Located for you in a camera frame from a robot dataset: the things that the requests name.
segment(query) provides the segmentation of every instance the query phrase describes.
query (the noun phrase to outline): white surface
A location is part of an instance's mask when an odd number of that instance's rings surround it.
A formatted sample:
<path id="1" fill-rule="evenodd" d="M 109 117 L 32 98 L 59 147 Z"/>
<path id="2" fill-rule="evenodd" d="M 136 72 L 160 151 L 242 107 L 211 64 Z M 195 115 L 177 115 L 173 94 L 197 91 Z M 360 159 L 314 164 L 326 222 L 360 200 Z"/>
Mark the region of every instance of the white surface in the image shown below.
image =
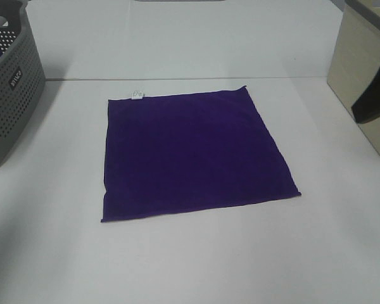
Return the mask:
<path id="1" fill-rule="evenodd" d="M 108 98 L 245 84 L 302 197 L 100 223 Z M 0 167 L 14 303 L 380 303 L 380 157 L 325 78 L 48 82 Z"/>
<path id="2" fill-rule="evenodd" d="M 325 77 L 342 12 L 329 0 L 34 0 L 50 79 Z"/>

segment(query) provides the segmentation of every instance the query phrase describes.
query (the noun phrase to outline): square cloth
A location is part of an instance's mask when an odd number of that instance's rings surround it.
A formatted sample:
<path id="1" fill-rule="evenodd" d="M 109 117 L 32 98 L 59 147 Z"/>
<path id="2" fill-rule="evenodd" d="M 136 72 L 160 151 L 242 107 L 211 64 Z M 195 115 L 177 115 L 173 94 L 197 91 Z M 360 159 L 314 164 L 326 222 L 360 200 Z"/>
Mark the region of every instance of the square cloth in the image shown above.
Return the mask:
<path id="1" fill-rule="evenodd" d="M 301 195 L 245 87 L 109 100 L 102 222 Z"/>

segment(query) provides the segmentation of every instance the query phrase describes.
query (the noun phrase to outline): white label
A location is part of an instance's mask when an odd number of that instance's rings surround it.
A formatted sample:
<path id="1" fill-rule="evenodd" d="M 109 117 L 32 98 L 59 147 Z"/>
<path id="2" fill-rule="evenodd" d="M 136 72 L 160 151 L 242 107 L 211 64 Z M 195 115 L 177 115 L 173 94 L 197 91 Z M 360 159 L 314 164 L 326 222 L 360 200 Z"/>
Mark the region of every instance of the white label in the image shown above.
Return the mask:
<path id="1" fill-rule="evenodd" d="M 134 91 L 132 93 L 132 100 L 142 99 L 143 97 L 144 97 L 144 93 L 141 91 Z"/>

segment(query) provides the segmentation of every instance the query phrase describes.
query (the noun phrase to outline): purple cloth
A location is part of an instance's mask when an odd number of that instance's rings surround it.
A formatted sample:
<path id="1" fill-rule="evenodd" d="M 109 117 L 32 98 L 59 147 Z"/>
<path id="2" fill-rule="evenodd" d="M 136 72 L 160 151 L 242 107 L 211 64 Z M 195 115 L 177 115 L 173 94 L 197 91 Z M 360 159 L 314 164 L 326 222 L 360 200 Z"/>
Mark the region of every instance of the purple cloth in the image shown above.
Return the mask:
<path id="1" fill-rule="evenodd" d="M 102 222 L 299 196 L 245 87 L 109 100 Z"/>

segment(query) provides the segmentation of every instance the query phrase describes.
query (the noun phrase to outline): gray plastic basket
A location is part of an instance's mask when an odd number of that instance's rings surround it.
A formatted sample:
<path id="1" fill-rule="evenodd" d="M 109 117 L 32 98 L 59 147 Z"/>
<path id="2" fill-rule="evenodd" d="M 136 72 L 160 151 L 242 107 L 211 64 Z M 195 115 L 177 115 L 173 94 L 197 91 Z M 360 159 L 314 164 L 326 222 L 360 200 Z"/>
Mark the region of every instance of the gray plastic basket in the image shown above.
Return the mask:
<path id="1" fill-rule="evenodd" d="M 0 163 L 33 113 L 45 86 L 34 36 L 25 7 L 27 0 L 0 0 Z"/>

